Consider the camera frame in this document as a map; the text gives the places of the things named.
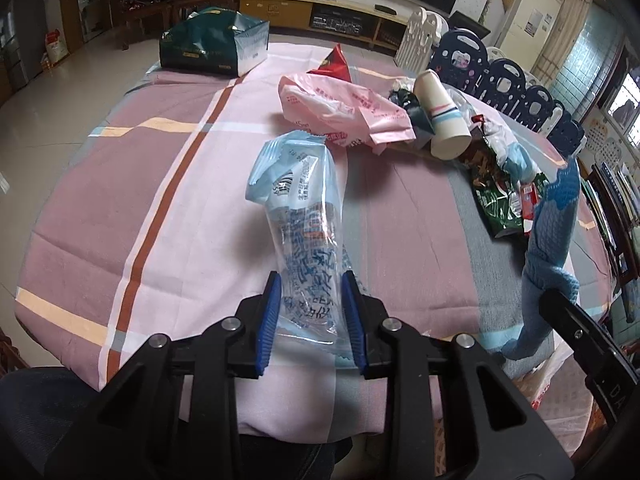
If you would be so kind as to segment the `clear printed plastic bag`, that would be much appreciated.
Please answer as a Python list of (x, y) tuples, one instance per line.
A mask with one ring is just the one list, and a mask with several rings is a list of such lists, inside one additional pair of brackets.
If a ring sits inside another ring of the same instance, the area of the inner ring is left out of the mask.
[(265, 208), (282, 280), (278, 332), (348, 359), (341, 306), (347, 269), (342, 192), (321, 136), (292, 131), (264, 144), (245, 198)]

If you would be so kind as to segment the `pink plastic bag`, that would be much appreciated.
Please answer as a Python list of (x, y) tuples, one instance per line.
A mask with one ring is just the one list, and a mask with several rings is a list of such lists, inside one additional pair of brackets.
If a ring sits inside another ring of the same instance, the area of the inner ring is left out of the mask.
[(407, 112), (371, 89), (317, 74), (283, 76), (278, 84), (286, 120), (343, 148), (367, 145), (380, 154), (416, 138)]

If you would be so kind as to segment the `dark green wrapper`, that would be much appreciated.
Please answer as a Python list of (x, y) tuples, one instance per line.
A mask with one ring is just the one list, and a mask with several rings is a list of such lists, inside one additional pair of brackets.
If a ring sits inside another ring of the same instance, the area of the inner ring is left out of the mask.
[(426, 111), (418, 98), (409, 90), (400, 88), (392, 90), (388, 96), (390, 102), (401, 107), (409, 116), (416, 140), (410, 144), (415, 150), (423, 150), (435, 135)]

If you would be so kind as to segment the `green snack wrapper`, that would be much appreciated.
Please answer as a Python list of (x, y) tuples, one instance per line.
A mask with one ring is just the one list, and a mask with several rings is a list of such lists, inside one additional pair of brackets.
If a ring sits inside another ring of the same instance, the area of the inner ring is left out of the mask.
[[(474, 198), (483, 211), (491, 235), (495, 238), (524, 235), (521, 184), (512, 184), (510, 177), (502, 170), (502, 165), (497, 162), (494, 152), (483, 140), (475, 141), (463, 153), (461, 161), (470, 170)], [(544, 198), (548, 179), (540, 172), (533, 182), (538, 186), (540, 203)]]

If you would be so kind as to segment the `white paper cup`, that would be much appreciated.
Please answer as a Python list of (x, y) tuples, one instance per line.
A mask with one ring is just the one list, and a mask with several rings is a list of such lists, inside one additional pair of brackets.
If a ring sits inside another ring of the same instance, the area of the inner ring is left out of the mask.
[(462, 113), (434, 70), (426, 70), (416, 77), (413, 93), (434, 131), (431, 154), (440, 160), (459, 157), (471, 144), (472, 136)]

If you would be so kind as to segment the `light blue face mask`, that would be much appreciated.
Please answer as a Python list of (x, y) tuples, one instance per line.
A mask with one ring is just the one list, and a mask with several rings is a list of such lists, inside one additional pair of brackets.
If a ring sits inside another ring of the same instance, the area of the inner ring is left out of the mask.
[(536, 162), (518, 142), (508, 145), (502, 170), (510, 177), (513, 185), (532, 183), (540, 173)]

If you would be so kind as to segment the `red paper bag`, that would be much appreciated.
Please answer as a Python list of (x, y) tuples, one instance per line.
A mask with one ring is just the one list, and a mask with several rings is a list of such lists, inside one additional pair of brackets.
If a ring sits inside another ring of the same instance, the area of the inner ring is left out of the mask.
[(309, 73), (332, 77), (346, 82), (352, 81), (349, 66), (340, 44), (336, 44), (331, 52), (320, 63), (319, 67), (314, 70), (310, 70)]

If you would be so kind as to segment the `blue textured cloth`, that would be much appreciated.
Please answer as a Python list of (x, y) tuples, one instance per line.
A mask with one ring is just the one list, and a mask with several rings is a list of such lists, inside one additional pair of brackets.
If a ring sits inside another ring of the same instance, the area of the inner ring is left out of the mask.
[(539, 313), (544, 292), (556, 289), (571, 302), (578, 298), (578, 279), (564, 269), (564, 264), (577, 221), (579, 194), (579, 169), (576, 160), (570, 158), (556, 172), (555, 180), (547, 184), (534, 209), (522, 273), (523, 327), (518, 338), (509, 340), (501, 349), (509, 360), (533, 356), (551, 333), (552, 327)]

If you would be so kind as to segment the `red cigarette carton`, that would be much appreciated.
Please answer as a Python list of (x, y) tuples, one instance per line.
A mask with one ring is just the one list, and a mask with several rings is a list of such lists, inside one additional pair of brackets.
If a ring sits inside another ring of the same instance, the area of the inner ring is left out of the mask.
[(521, 185), (520, 199), (523, 234), (529, 236), (529, 233), (532, 232), (533, 229), (535, 209), (540, 201), (538, 186), (535, 182)]

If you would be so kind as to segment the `white plastic bag wad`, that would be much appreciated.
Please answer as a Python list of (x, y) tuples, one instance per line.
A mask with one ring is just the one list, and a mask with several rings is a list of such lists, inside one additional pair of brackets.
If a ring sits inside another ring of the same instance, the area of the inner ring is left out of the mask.
[(449, 84), (445, 88), (468, 126), (472, 139), (483, 140), (502, 165), (509, 155), (510, 146), (518, 140), (498, 110)]

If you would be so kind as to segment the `plaid tablecloth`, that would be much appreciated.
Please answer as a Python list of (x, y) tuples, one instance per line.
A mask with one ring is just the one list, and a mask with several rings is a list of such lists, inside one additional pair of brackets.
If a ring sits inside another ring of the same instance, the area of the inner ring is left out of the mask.
[[(250, 170), (289, 132), (282, 77), (326, 49), (272, 44), (241, 79), (154, 70), (96, 127), (32, 231), (15, 314), (93, 389), (150, 335), (197, 335), (259, 294), (285, 243), (293, 272), (329, 285), (329, 252), (300, 214), (250, 202)], [(489, 350), (522, 329), (525, 243), (492, 237), (468, 173), (386, 148), (334, 146), (342, 260), (361, 289), (420, 332), (477, 336)]]

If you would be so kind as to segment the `wooden side shelf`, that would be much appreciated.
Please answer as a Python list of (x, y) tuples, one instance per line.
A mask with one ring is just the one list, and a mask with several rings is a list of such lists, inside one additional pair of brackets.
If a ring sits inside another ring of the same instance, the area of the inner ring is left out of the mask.
[(610, 259), (613, 278), (622, 296), (628, 323), (639, 319), (639, 249), (634, 228), (639, 217), (632, 211), (622, 181), (605, 162), (593, 164), (582, 184)]

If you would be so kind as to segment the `blue white baby fence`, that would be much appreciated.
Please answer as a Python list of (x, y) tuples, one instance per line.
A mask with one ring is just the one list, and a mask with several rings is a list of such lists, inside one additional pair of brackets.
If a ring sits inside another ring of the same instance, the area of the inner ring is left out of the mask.
[(446, 86), (474, 96), (534, 131), (560, 108), (543, 86), (528, 86), (524, 72), (508, 58), (488, 58), (470, 30), (450, 30), (444, 18), (417, 8), (408, 19), (395, 63), (419, 76), (434, 70)]

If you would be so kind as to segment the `person's dark jeans leg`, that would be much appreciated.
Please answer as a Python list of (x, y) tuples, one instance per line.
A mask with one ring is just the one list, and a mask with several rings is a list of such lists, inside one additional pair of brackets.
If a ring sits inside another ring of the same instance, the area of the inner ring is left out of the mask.
[(74, 421), (98, 395), (65, 367), (14, 370), (0, 380), (1, 477), (40, 479)]

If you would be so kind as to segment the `dark green gift bag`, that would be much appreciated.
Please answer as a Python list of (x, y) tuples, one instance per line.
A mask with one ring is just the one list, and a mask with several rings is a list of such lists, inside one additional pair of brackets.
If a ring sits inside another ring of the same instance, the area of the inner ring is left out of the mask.
[(211, 6), (163, 33), (165, 70), (242, 77), (267, 58), (269, 22)]

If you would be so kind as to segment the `wooden tv cabinet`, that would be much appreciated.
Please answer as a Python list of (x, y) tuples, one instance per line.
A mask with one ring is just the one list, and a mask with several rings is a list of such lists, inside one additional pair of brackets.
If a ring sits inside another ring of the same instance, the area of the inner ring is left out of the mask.
[(396, 52), (408, 18), (350, 1), (238, 0), (241, 13), (260, 18), (275, 29), (314, 32)]

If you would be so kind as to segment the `white standing air conditioner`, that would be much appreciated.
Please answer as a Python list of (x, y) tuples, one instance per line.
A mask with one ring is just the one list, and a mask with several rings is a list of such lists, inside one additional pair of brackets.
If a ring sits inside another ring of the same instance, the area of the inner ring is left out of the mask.
[(561, 0), (514, 0), (494, 46), (531, 73), (559, 15)]

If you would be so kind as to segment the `beige curtain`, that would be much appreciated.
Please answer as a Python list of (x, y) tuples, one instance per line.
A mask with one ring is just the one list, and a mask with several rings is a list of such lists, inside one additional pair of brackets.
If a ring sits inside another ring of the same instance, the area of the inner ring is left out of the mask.
[(593, 0), (562, 0), (558, 17), (533, 68), (533, 75), (549, 87), (573, 49)]

